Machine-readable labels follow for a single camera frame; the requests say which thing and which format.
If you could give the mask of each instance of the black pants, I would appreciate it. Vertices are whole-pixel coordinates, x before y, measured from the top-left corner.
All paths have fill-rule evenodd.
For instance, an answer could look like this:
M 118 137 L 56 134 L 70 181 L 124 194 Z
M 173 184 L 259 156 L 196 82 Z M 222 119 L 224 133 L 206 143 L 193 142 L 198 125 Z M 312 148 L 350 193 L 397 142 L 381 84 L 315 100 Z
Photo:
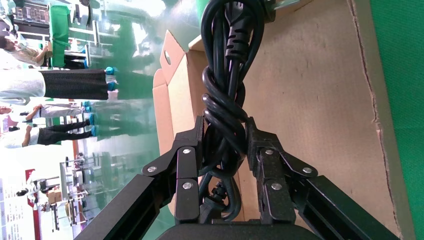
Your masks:
M 102 69 L 40 71 L 46 98 L 107 100 L 108 84 Z
M 68 131 L 74 129 L 84 128 L 85 126 L 89 126 L 90 121 L 87 119 L 83 122 L 65 124 L 65 125 L 54 125 L 45 128 L 40 128 L 40 132 L 38 135 L 37 144 L 41 145 L 51 145 L 60 141 L 66 140 L 79 140 L 86 139 L 92 136 L 91 131 L 75 134 L 75 133 L 67 133 Z

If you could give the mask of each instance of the black metal bracket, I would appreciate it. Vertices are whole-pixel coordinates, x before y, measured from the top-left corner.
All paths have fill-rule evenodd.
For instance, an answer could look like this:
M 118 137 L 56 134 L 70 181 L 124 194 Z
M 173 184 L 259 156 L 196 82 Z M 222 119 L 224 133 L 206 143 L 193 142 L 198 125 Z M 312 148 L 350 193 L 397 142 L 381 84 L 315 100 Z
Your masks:
M 219 185 L 200 206 L 203 121 L 198 117 L 194 129 L 178 133 L 171 150 L 147 164 L 76 239 L 141 239 L 176 194 L 176 225 L 160 239 L 398 240 L 313 166 L 285 152 L 277 135 L 259 130 L 252 117 L 245 124 L 247 160 L 257 181 L 260 220 L 224 223 Z M 295 209 L 319 237 L 294 225 Z

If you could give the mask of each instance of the cardboard flap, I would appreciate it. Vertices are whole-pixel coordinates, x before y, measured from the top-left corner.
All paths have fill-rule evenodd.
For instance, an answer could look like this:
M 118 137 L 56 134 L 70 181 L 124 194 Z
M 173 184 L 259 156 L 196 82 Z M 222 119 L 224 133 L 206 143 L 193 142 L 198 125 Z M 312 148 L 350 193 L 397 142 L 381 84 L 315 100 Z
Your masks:
M 167 84 L 170 84 L 184 54 L 183 48 L 178 44 L 177 40 L 175 40 L 172 33 L 167 30 L 163 42 L 162 53 L 159 58 Z
M 162 68 L 159 68 L 155 73 L 153 77 L 153 88 L 159 87 L 161 85 L 168 85 L 167 81 L 165 79 L 164 71 Z
M 199 35 L 193 41 L 188 44 L 188 49 L 196 51 L 205 51 L 205 46 L 203 45 L 202 36 Z

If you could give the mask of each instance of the teal shoe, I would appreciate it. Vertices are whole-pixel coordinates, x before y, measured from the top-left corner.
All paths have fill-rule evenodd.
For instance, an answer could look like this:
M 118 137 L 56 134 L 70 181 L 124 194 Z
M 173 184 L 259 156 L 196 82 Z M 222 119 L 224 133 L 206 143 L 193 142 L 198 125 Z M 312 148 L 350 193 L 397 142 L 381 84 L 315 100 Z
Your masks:
M 88 116 L 88 119 L 90 120 L 90 125 L 94 125 L 94 114 L 90 114 L 90 116 Z
M 106 69 L 105 69 L 105 73 L 106 73 L 106 75 L 113 75 L 113 74 L 115 74 L 115 72 L 117 72 L 118 70 L 117 70 L 117 68 L 116 67 L 111 67 L 111 66 L 108 66 L 108 67 L 106 67 Z
M 109 92 L 115 91 L 117 89 L 117 84 L 114 81 L 108 82 L 107 83 L 107 90 Z
M 97 127 L 96 126 L 93 126 L 91 128 L 91 136 L 92 137 L 97 137 Z
M 91 107 L 91 105 L 92 105 L 92 103 L 91 103 L 90 101 L 83 101 L 83 102 L 82 102 L 82 106 L 83 106 L 84 108 Z

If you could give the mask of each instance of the white top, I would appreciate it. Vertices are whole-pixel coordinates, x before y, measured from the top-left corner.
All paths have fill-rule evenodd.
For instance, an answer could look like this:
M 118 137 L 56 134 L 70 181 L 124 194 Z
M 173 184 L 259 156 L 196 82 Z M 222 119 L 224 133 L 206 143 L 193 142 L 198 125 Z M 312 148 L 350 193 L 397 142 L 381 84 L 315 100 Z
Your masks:
M 26 47 L 22 43 L 20 43 L 18 49 L 14 51 L 5 51 L 11 54 L 16 60 L 24 62 L 26 64 L 40 67 L 44 63 L 44 57 L 41 58 L 39 61 L 36 60 L 36 57 L 42 52 L 41 49 L 33 49 L 31 47 Z
M 26 122 L 27 115 L 21 115 L 23 113 L 30 114 L 34 110 L 32 106 L 13 106 L 12 111 L 9 112 L 10 120 L 16 123 Z M 40 118 L 40 110 L 32 117 L 33 119 Z
M 22 148 L 22 143 L 24 142 L 26 132 L 26 129 L 19 129 L 16 131 L 2 133 L 0 135 L 0 146 L 7 149 Z M 40 128 L 33 127 L 31 129 L 29 132 L 30 139 L 28 146 L 37 144 L 39 140 L 39 134 Z
M 46 94 L 44 77 L 37 69 L 0 70 L 0 83 L 0 102 L 16 104 Z

